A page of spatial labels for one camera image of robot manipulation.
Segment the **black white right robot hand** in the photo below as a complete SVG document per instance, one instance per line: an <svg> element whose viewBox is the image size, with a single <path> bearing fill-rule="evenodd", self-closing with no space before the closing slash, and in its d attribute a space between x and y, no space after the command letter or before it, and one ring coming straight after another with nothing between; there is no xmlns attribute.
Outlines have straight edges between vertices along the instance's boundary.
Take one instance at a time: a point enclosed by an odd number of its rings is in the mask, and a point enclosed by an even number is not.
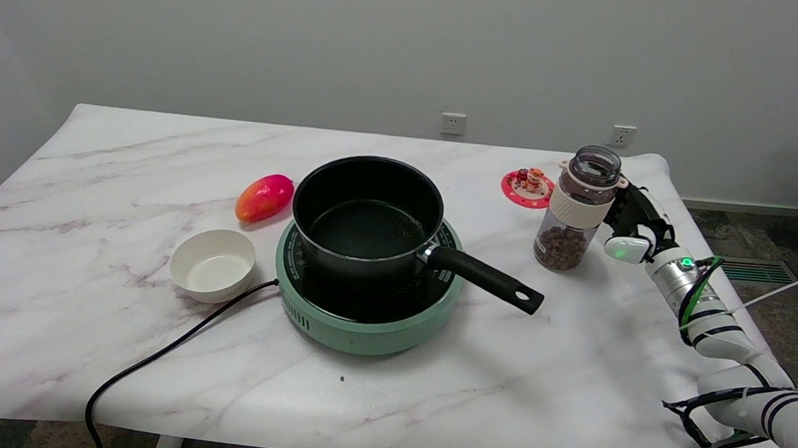
<svg viewBox="0 0 798 448"><path fill-rule="evenodd" d="M622 187L603 222L612 229L604 251L615 260L653 263L658 254L678 247L669 216L646 187Z"/></svg>

